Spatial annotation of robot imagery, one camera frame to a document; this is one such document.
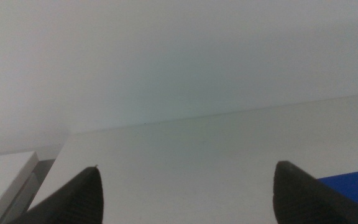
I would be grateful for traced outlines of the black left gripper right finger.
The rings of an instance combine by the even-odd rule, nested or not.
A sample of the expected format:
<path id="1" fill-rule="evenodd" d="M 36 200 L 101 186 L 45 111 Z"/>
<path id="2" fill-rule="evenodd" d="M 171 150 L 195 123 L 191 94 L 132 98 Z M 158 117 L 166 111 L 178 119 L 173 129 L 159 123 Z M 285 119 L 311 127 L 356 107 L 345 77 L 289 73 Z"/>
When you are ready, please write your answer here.
<path id="1" fill-rule="evenodd" d="M 289 161 L 275 167 L 272 202 L 278 223 L 358 223 L 357 202 Z"/>

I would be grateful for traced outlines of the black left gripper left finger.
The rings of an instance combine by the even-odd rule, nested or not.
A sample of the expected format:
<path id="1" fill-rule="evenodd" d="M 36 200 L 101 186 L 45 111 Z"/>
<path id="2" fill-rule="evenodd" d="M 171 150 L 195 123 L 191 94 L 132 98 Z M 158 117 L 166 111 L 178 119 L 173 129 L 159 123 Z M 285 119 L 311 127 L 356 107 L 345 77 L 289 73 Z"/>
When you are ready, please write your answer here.
<path id="1" fill-rule="evenodd" d="M 9 224 L 102 224 L 103 213 L 101 174 L 87 167 Z"/>

